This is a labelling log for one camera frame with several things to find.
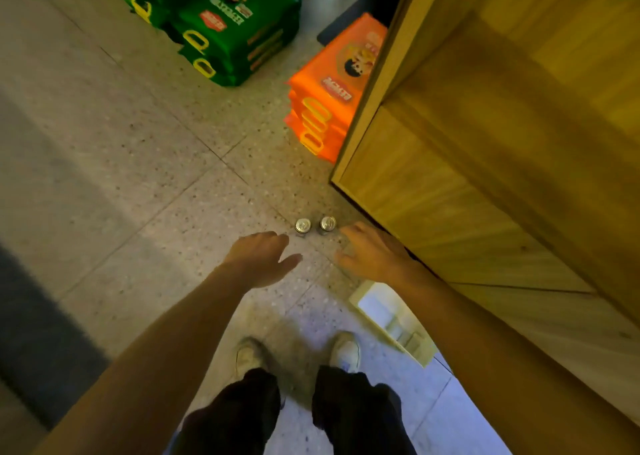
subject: person's right arm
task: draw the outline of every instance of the person's right arm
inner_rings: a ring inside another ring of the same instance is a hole
[[[355,254],[338,263],[403,298],[512,453],[640,453],[640,427],[393,237],[364,223],[342,231]]]

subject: wooden cabinet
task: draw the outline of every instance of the wooden cabinet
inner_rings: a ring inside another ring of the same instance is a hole
[[[640,0],[402,0],[332,175],[636,421],[639,22]]]

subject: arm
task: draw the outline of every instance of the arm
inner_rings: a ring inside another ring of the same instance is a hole
[[[338,253],[338,263],[403,298],[514,454],[638,453],[639,427],[397,240],[363,223],[342,231],[355,255]]]
[[[279,262],[288,243],[274,232],[236,241],[201,285],[117,357],[34,454],[162,453],[243,295],[280,281],[302,260]]]

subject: person's left hand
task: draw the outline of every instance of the person's left hand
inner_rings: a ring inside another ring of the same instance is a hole
[[[289,236],[274,231],[243,236],[231,246],[222,265],[238,267],[246,275],[249,288],[268,287],[281,281],[302,261],[299,253],[280,261],[288,244]]]

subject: leg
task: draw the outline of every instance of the leg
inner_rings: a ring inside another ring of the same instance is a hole
[[[367,376],[357,372],[359,366],[355,336],[341,333],[330,365],[318,371],[314,425],[324,430],[335,455],[415,455],[402,423],[400,398],[389,386],[371,386]]]
[[[240,381],[185,419],[172,455],[263,453],[280,412],[280,391],[276,377],[266,369],[260,344],[252,339],[238,348],[236,378]]]

